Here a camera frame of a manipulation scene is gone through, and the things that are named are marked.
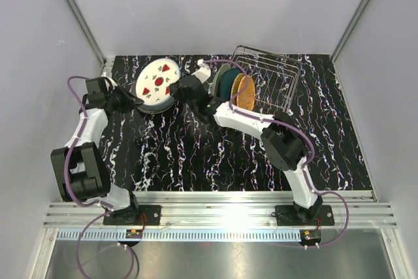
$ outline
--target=red circle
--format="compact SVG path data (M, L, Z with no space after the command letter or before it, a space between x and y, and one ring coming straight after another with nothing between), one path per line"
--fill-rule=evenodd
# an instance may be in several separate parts
M164 82L163 78L158 78L157 80L155 80L155 85L160 86L163 82Z

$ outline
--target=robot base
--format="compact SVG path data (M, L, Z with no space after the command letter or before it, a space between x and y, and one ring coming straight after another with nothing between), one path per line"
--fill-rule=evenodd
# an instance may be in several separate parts
M159 225L161 219L161 206L160 205L138 205L138 212L132 215L132 212L126 215L111 215L104 217L103 225L142 225L140 218L141 214L146 216L146 226Z
M322 205L315 218L308 223L302 222L298 217L294 205L278 205L274 207L274 212L271 213L271 216L276 218L277 226L291 227L295 225L309 225L316 227L319 218L321 218L321 225L335 225L334 215L332 214L330 205Z

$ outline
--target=gray floor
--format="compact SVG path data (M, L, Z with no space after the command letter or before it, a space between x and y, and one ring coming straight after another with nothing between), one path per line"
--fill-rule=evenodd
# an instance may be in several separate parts
M335 235L328 231L326 238ZM57 241L47 278L83 278L74 267L75 244ZM110 244L83 242L81 261ZM394 278L379 231L348 231L336 244L307 252L296 244L267 242L142 242L134 249L140 261L138 278ZM92 278L118 279L130 262L128 252L114 248L84 269ZM130 278L136 278L136 270Z

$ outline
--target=robotic arm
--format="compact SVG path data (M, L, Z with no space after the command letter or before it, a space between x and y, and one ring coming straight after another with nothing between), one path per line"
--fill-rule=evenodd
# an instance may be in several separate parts
M258 117L258 120L254 120L236 113L229 108L228 102L212 97L206 92L203 83L209 79L211 71L202 60L199 60L198 66L200 68L192 75L183 76L171 84L170 94L175 100L186 103L204 123L229 127L259 139L263 143L268 160L275 168L282 170L289 181L299 220L305 224L312 223L317 219L322 198L309 189L304 179L302 164L306 160L308 150L297 133L263 121L275 119L289 123L288 115L263 115L240 109ZM70 188L81 201L97 200L102 206L112 204L112 224L135 224L138 222L141 208L131 191L110 182L109 173L97 146L107 126L108 117L115 112L126 114L140 106L143 101L118 86L111 78L93 78L86 81L86 86L88 93L83 97L83 103L87 110L88 122L69 156ZM65 158L69 147L77 138L83 119L84 113L81 112L80 123L71 140L65 147L51 153L59 192L64 201L72 201L64 180Z

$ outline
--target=plate with red pattern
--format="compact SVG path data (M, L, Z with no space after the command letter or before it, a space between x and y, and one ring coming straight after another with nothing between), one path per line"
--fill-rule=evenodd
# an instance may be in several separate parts
M178 64L167 58L157 59L147 65L139 74L135 84L137 97L144 101L139 110L147 114L157 114L170 108L174 98L169 86L180 79Z

